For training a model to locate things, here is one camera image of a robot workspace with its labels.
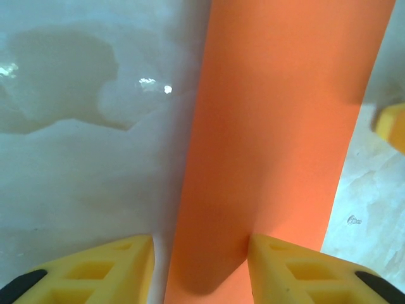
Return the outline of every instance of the wet patch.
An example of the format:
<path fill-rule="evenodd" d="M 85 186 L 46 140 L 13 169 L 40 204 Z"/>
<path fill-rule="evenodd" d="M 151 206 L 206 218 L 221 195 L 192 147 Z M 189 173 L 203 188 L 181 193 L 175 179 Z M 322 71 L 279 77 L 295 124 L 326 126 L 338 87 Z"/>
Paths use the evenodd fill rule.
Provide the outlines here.
<path fill-rule="evenodd" d="M 0 79 L 0 132 L 28 134 L 66 119 L 124 129 L 97 108 L 100 89 L 118 72 L 107 42 L 48 27 L 14 35 L 8 51 L 18 69 L 12 79 Z"/>

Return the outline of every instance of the orange mat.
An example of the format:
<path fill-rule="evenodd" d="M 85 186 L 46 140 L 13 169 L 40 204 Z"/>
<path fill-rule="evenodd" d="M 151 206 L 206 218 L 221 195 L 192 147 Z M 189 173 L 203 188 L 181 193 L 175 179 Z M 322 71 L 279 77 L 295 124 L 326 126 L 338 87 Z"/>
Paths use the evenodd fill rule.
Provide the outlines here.
<path fill-rule="evenodd" d="M 321 248 L 393 5 L 213 0 L 166 304 L 252 303 L 252 231 Z"/>

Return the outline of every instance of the yellow plastic part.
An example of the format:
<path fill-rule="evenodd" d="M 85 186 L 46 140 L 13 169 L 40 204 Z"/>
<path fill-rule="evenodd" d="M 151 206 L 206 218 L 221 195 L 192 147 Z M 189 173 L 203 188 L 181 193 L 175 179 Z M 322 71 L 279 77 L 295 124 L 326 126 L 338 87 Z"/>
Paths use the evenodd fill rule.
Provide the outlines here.
<path fill-rule="evenodd" d="M 45 263 L 48 274 L 15 304 L 144 304 L 154 268 L 151 236 L 135 236 Z"/>
<path fill-rule="evenodd" d="M 405 103 L 384 109 L 378 118 L 375 131 L 391 146 L 405 154 Z"/>
<path fill-rule="evenodd" d="M 357 278 L 366 267 L 254 234 L 247 258 L 255 304 L 387 304 Z"/>

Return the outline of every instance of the concrete floor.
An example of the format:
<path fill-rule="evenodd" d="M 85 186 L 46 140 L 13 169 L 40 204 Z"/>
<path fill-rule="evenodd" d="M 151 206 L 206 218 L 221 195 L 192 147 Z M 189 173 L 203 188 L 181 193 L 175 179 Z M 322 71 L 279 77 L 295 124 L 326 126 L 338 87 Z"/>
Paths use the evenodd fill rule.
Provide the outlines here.
<path fill-rule="evenodd" d="M 53 258 L 153 233 L 150 303 L 161 303 L 209 11 L 191 2 L 0 3 L 0 286 Z M 323 245 L 402 290 L 405 156 L 370 126 L 405 95 L 404 15 L 397 0 Z"/>

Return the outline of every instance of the rectangular hole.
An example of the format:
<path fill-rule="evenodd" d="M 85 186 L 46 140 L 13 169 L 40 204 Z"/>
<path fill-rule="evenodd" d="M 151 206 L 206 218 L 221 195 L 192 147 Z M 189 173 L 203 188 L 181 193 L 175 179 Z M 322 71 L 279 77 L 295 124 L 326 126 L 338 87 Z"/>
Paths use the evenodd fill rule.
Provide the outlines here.
<path fill-rule="evenodd" d="M 53 289 L 36 304 L 85 304 L 93 292 L 91 289 Z"/>
<path fill-rule="evenodd" d="M 314 304 L 366 304 L 367 299 L 361 299 L 348 290 L 316 290 L 308 292 Z"/>
<path fill-rule="evenodd" d="M 124 245 L 121 245 L 121 246 L 116 247 L 115 250 L 127 250 L 127 249 L 131 248 L 131 246 L 132 246 L 131 243 L 129 243 L 129 244 L 124 244 Z"/>
<path fill-rule="evenodd" d="M 270 249 L 275 250 L 275 251 L 282 251 L 282 250 L 288 250 L 288 248 L 275 245 L 275 244 L 270 244 Z"/>
<path fill-rule="evenodd" d="M 288 269 L 297 280 L 333 280 L 334 275 L 323 264 L 313 261 L 288 262 Z"/>
<path fill-rule="evenodd" d="M 113 262 L 80 263 L 75 266 L 66 278 L 73 280 L 102 280 L 113 266 Z"/>

